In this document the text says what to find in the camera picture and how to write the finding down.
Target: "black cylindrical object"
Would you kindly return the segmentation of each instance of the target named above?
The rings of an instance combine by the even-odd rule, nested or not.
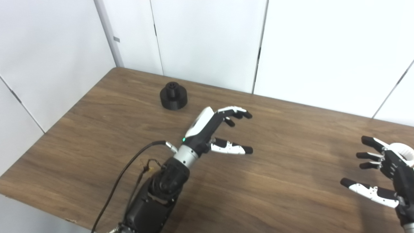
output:
[[[187,90],[177,82],[169,82],[159,93],[161,104],[169,110],[178,110],[187,104]]]

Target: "wood grain surface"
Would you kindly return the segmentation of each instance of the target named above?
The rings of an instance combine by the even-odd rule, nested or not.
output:
[[[379,171],[358,168],[364,161],[355,153],[373,152],[360,138],[413,145],[414,128],[183,80],[176,81],[187,89],[188,104],[170,111],[161,106],[159,92],[173,80],[111,70],[1,177],[0,193],[90,229],[119,172],[139,149],[156,140],[178,146],[203,108],[236,105],[253,118],[235,119],[234,128],[223,124],[215,135],[252,146],[254,153],[203,155],[163,232],[402,231],[393,209],[339,181],[348,177],[391,188]],[[98,232],[121,220],[146,159],[163,162],[170,156],[157,146],[137,159]]]

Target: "robotic arm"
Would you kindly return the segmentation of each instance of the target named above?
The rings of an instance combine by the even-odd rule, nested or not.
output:
[[[252,115],[245,109],[235,106],[225,107],[216,112],[211,107],[205,108],[185,134],[183,143],[175,155],[143,184],[128,207],[125,219],[114,232],[160,232],[190,176],[190,167],[202,154],[210,150],[229,154],[252,154],[253,149],[249,146],[212,138],[223,121],[231,127],[235,126],[230,117],[250,119]]]
[[[368,152],[357,153],[356,157],[371,159],[373,162],[361,163],[361,169],[379,169],[392,180],[394,190],[371,187],[343,178],[341,184],[348,189],[382,205],[395,208],[401,226],[406,233],[414,233],[414,150],[402,143],[385,142],[362,136],[364,145],[374,148],[381,154]]]

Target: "white wall panel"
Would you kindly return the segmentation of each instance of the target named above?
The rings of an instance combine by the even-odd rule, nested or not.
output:
[[[270,0],[255,94],[372,117],[414,54],[414,1]]]
[[[21,202],[0,195],[1,232],[89,233],[90,231]]]
[[[36,122],[0,80],[0,176],[42,135]]]
[[[162,75],[150,1],[97,0],[96,3],[118,65]]]
[[[375,119],[414,126],[413,90],[414,68],[411,67],[378,111]]]
[[[93,1],[0,0],[0,75],[48,130],[115,66]]]
[[[164,75],[251,92],[265,0],[152,0]]]

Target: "wire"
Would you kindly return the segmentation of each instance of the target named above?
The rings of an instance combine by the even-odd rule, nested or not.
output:
[[[95,232],[96,226],[98,225],[99,220],[101,219],[106,207],[108,206],[113,193],[115,192],[116,186],[118,185],[119,181],[122,178],[122,175],[124,175],[125,171],[128,169],[128,167],[134,162],[134,160],[142,153],[144,152],[146,149],[150,148],[151,146],[155,146],[155,145],[165,145],[166,141],[154,141],[151,142],[150,144],[146,145],[145,147],[143,147],[140,151],[138,151],[138,153],[127,163],[127,165],[124,167],[124,169],[122,169],[121,173],[119,173],[118,178],[116,178],[115,184],[112,187],[111,193],[108,196],[108,199],[106,200],[105,205],[103,206],[101,212],[99,213],[98,217],[96,218],[96,221],[94,223],[94,226],[92,227],[91,233]]]
[[[130,205],[131,205],[132,198],[134,197],[134,194],[135,194],[135,192],[136,192],[136,191],[137,191],[137,189],[138,189],[138,186],[139,186],[139,184],[140,184],[140,182],[141,182],[141,180],[142,180],[142,176],[143,176],[143,175],[144,175],[147,171],[149,171],[149,162],[151,162],[151,161],[156,162],[156,163],[157,163],[157,165],[158,165],[159,167],[162,167],[162,166],[161,166],[161,164],[160,164],[160,163],[158,162],[158,160],[156,160],[156,159],[150,158],[150,159],[147,161],[147,165],[144,167],[144,169],[141,171],[140,175],[138,176],[137,182],[135,183],[135,187],[134,187],[134,189],[132,190],[132,193],[131,193],[131,195],[130,195],[130,197],[129,197],[129,200],[128,200],[128,203],[127,203],[127,207],[125,208],[125,213],[124,213],[123,220],[125,220],[125,218],[126,218],[126,216],[127,216],[127,213],[128,213],[128,210],[129,210],[129,208],[131,207]]]

